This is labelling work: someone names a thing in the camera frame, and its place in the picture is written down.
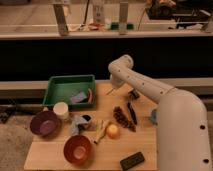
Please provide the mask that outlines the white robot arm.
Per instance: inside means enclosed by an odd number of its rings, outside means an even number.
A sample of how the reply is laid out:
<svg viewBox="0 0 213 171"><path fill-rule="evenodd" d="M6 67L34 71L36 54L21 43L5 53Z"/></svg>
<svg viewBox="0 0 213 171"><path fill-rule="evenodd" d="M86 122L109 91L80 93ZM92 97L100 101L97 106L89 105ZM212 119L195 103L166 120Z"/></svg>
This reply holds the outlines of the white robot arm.
<svg viewBox="0 0 213 171"><path fill-rule="evenodd" d="M213 171L207 109L192 92L132 70L131 56L108 65L115 89L127 83L157 104L157 171Z"/></svg>

